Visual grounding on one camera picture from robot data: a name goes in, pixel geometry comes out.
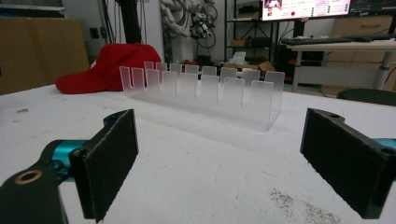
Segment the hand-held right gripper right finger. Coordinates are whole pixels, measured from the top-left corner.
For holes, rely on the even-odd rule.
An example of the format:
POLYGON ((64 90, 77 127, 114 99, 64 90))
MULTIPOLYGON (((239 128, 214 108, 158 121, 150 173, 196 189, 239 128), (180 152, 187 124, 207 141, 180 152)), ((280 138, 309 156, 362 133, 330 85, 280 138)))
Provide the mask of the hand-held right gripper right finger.
POLYGON ((380 218, 396 180, 396 139, 370 138, 339 115, 309 108, 300 152, 361 217, 380 218))

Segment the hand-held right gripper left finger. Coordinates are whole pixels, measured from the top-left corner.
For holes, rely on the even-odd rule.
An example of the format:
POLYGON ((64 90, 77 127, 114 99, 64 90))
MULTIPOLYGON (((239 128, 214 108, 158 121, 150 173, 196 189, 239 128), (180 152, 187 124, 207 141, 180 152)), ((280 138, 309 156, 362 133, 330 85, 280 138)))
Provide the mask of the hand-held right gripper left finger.
POLYGON ((104 219, 137 155, 132 109, 107 116, 104 127, 91 140, 69 153, 85 218, 104 219))

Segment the red baseball cap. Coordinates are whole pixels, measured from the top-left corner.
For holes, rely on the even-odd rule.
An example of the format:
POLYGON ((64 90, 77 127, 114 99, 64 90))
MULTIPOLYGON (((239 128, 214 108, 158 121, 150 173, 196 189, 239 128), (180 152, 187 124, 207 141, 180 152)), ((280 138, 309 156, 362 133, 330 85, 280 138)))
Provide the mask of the red baseball cap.
POLYGON ((63 94, 122 91, 120 67, 143 68, 144 62, 160 63, 161 57, 150 45, 108 44, 86 71, 58 77, 55 86, 63 94))

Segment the clear acrylic slotted rack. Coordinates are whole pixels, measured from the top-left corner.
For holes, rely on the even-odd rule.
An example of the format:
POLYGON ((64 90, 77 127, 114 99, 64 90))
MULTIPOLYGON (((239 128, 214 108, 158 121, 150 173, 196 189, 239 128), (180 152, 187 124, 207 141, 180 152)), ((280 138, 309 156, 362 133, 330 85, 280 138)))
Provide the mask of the clear acrylic slotted rack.
POLYGON ((285 75, 223 67, 220 74, 197 73, 193 65, 146 62, 142 68, 120 68, 126 96, 136 100, 231 122, 252 129, 271 129, 280 113, 285 75))

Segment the black round stool seat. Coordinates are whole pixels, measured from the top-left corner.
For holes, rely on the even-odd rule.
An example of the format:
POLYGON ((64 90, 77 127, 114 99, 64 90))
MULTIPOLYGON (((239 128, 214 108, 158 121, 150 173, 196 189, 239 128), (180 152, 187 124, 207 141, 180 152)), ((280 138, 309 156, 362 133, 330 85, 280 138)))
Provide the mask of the black round stool seat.
POLYGON ((336 98, 370 104, 396 106, 396 92, 392 91, 348 89, 338 92, 336 98))

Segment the black keyboard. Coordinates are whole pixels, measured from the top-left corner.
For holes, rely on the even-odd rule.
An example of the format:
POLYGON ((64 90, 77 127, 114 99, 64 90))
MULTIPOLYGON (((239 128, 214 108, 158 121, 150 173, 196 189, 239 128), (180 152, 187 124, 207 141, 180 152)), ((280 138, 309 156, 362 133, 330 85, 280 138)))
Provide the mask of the black keyboard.
POLYGON ((292 38, 282 39, 281 43, 284 45, 297 46, 297 45, 314 45, 314 44, 332 44, 332 43, 349 43, 353 42, 348 38, 292 38))

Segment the brown cardboard panel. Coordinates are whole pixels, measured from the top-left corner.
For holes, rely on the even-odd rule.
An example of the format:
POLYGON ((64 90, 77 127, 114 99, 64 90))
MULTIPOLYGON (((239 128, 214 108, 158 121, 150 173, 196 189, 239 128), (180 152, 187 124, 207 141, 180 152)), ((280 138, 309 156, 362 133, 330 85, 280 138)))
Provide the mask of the brown cardboard panel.
POLYGON ((0 18, 0 95, 51 85, 88 67, 79 20, 0 18))

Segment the open cardboard box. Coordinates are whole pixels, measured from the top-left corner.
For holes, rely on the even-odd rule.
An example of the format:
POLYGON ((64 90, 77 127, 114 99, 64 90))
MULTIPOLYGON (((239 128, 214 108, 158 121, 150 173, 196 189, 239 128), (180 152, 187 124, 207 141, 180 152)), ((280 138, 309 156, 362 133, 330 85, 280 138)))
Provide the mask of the open cardboard box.
POLYGON ((237 69, 252 69, 260 71, 276 71, 275 67, 269 62, 263 62, 260 64, 238 64, 238 63, 224 63, 224 67, 237 68, 237 69))

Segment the black metal stand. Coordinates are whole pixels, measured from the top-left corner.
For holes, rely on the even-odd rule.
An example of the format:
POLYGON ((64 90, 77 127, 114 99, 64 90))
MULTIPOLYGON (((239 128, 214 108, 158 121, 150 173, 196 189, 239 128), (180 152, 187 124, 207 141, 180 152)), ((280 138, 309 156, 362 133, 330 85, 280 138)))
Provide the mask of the black metal stand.
POLYGON ((116 0, 120 7, 125 40, 128 44, 142 41, 137 14, 137 0, 116 0))

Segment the computer monitor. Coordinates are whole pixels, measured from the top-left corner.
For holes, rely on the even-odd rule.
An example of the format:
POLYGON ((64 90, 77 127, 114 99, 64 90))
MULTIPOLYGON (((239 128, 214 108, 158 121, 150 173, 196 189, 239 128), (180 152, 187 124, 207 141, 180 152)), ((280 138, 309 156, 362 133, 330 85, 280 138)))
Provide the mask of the computer monitor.
POLYGON ((261 0, 263 21, 314 19, 348 14, 351 0, 261 0))

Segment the black metal shelf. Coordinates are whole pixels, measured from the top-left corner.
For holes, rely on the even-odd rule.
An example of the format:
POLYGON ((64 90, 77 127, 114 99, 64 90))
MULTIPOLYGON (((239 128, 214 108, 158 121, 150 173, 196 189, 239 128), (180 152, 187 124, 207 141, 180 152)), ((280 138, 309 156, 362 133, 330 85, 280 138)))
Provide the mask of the black metal shelf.
POLYGON ((261 6, 264 0, 224 1, 224 51, 223 59, 228 61, 235 52, 244 51, 248 57, 263 56, 274 60, 279 23, 261 20, 261 6), (244 18, 239 17, 241 7, 257 7, 244 18))

